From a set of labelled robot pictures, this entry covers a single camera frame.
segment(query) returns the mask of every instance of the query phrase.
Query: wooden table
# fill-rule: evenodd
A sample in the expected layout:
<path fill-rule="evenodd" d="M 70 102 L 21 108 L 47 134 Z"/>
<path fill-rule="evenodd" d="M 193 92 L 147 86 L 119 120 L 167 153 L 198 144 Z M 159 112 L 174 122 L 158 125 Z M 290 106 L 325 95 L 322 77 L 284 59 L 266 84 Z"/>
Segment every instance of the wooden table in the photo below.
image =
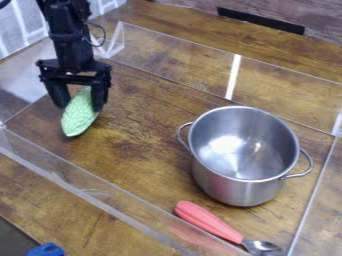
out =
<path fill-rule="evenodd" d="M 321 77 L 341 79 L 341 49 L 297 35 L 146 1 L 130 1 L 102 22 L 111 26 L 118 19 Z M 246 236 L 273 240 L 288 248 L 333 136 L 289 122 L 314 157 L 313 175 L 304 183 L 300 179 L 289 182 L 270 203 L 248 209 L 228 207 L 210 200 L 196 186 L 190 157 L 173 134 L 178 125 L 200 113 L 233 103 L 216 97 L 198 100 L 196 91 L 187 95 L 170 90 L 171 82 L 122 65 L 115 65 L 114 76 L 119 78 L 106 111 L 79 139 L 63 137 L 61 112 L 47 97 L 10 121 L 8 128 L 165 210 L 171 212 L 178 200 L 192 200 L 209 207 Z M 151 79 L 159 86 L 151 85 Z M 145 116 L 138 114 L 141 109 L 146 110 Z M 135 255 L 142 251 L 146 255 L 178 254 L 8 158 L 0 158 L 0 213 L 39 241 L 58 242 L 70 255 Z M 300 161 L 296 171 L 305 164 Z M 158 186 L 157 180 L 167 186 Z"/>

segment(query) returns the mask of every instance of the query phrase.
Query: black cable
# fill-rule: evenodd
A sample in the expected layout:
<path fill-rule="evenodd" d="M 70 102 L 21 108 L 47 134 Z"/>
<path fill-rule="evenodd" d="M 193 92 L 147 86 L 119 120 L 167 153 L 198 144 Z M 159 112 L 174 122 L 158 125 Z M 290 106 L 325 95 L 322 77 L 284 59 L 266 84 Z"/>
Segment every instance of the black cable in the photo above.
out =
<path fill-rule="evenodd" d="M 0 9 L 3 9 L 8 4 L 10 4 L 11 0 L 4 0 L 0 2 Z"/>
<path fill-rule="evenodd" d="M 106 37 L 107 37 L 106 29 L 103 28 L 102 25 L 99 25 L 98 23 L 95 23 L 95 22 L 93 22 L 93 21 L 90 21 L 90 20 L 86 20 L 86 23 L 90 24 L 90 25 L 93 25 L 94 27 L 99 28 L 99 29 L 102 30 L 102 32 L 103 32 L 103 41 L 102 41 L 102 43 L 101 43 L 99 45 L 93 44 L 93 42 L 90 42 L 89 38 L 86 38 L 86 41 L 87 41 L 87 43 L 89 43 L 91 46 L 94 46 L 94 47 L 102 47 L 102 46 L 105 45 Z"/>

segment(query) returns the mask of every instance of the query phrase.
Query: spoon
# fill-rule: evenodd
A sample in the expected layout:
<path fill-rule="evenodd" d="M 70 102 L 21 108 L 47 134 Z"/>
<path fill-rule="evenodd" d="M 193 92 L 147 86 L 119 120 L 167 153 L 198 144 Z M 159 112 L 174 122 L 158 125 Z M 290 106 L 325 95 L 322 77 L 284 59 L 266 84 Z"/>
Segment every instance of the spoon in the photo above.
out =
<path fill-rule="evenodd" d="M 216 236 L 244 245 L 249 253 L 256 256 L 281 256 L 282 248 L 268 241 L 253 241 L 233 229 L 213 213 L 189 201 L 179 201 L 175 207 L 177 215 L 193 225 Z"/>

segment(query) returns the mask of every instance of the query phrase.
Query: pot handle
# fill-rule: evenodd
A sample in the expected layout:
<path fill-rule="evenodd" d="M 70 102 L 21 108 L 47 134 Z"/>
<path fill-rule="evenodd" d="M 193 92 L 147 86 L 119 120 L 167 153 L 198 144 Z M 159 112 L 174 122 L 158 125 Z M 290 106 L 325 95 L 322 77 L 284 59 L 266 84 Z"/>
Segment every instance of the pot handle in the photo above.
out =
<path fill-rule="evenodd" d="M 286 175 L 281 178 L 281 180 L 306 176 L 313 171 L 313 168 L 314 168 L 313 158 L 310 157 L 310 155 L 308 154 L 308 152 L 302 148 L 301 148 L 301 153 L 306 156 L 306 159 L 309 161 L 310 166 L 309 166 L 308 170 L 302 173 Z"/>
<path fill-rule="evenodd" d="M 190 153 L 192 153 L 192 149 L 190 149 L 187 143 L 186 143 L 186 142 L 183 141 L 183 139 L 182 139 L 182 130 L 183 130 L 187 126 L 190 126 L 192 124 L 193 124 L 193 122 L 189 122 L 189 123 L 181 125 L 179 128 L 178 128 L 178 130 L 177 130 L 177 138 L 178 138 L 178 141 L 181 142 L 181 144 L 183 145 L 183 147 L 187 149 L 187 151 L 189 151 Z"/>

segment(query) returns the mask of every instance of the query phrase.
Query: metal spoon head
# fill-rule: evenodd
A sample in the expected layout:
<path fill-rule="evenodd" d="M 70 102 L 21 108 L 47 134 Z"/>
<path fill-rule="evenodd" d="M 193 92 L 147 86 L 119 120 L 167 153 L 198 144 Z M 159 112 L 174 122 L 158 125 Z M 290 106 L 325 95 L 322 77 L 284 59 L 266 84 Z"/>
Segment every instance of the metal spoon head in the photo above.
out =
<path fill-rule="evenodd" d="M 285 255 L 284 249 L 268 241 L 242 240 L 242 245 L 254 256 L 282 256 Z"/>

